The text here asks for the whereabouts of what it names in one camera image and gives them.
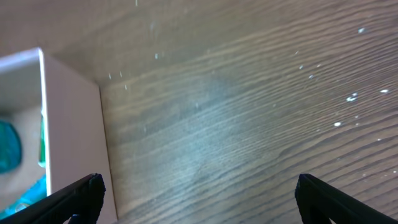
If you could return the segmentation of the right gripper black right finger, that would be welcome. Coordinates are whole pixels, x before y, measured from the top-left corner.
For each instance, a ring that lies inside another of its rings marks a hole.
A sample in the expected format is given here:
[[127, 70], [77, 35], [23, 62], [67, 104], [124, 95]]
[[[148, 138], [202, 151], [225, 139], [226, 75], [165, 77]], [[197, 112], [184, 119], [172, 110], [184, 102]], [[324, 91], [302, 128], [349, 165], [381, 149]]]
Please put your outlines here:
[[397, 224], [311, 174], [300, 174], [295, 199], [304, 224]]

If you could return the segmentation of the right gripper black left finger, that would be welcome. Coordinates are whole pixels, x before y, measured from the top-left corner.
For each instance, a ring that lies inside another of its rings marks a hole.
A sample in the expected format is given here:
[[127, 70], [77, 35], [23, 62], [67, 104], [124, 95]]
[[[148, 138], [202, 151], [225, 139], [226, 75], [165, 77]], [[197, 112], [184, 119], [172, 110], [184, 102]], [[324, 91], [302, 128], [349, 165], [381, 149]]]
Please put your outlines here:
[[86, 177], [5, 218], [1, 224], [96, 224], [106, 187], [101, 174]]

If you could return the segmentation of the teal mouthwash bottle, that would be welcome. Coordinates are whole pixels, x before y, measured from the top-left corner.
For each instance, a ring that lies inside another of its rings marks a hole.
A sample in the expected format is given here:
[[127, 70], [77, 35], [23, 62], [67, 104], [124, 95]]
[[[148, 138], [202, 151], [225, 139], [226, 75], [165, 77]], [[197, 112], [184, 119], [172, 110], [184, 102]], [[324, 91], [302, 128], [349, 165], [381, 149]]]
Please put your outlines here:
[[19, 166], [22, 160], [22, 144], [14, 126], [1, 120], [1, 174]]

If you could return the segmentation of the teal toothpaste tube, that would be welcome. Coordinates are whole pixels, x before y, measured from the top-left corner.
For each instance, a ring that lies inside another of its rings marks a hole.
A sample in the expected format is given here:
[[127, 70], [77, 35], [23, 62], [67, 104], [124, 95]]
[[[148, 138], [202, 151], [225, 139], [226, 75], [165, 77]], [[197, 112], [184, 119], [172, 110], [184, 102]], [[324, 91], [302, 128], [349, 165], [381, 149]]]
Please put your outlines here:
[[47, 196], [47, 179], [43, 175], [28, 191], [26, 191], [18, 200], [6, 207], [1, 212], [1, 219], [5, 219], [31, 205], [42, 200]]

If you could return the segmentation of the green soap packet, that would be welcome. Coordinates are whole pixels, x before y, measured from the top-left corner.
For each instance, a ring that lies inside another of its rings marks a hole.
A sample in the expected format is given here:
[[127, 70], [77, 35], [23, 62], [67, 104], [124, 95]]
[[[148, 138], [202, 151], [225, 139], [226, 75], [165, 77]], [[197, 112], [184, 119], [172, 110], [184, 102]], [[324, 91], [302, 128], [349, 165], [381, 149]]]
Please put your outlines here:
[[44, 131], [44, 117], [41, 115], [40, 120], [40, 143], [39, 143], [39, 160], [38, 165], [45, 167], [45, 131]]

